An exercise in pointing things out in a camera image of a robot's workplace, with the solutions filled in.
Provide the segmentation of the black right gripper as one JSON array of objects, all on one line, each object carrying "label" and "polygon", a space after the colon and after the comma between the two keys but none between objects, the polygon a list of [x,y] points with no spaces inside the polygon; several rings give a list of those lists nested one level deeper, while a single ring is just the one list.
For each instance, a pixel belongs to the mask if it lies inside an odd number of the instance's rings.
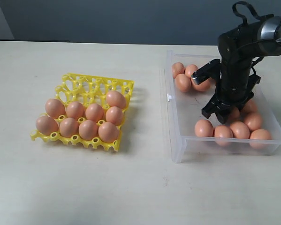
[{"label": "black right gripper", "polygon": [[260,82],[258,75],[227,75],[217,83],[215,94],[202,108],[201,113],[207,119],[214,113],[221,124],[225,124],[233,107],[246,112],[247,102],[254,97],[253,88]]}]

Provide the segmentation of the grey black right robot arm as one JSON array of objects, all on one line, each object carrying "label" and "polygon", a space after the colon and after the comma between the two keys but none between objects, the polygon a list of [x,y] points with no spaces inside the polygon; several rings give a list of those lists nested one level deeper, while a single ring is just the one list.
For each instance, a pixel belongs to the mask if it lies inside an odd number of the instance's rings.
[{"label": "grey black right robot arm", "polygon": [[260,82],[253,67],[267,56],[281,55],[281,17],[241,25],[218,38],[221,59],[214,59],[195,74],[196,81],[215,80],[215,93],[202,115],[216,114],[218,121],[226,123],[233,107],[243,109],[254,96],[252,89]]}]

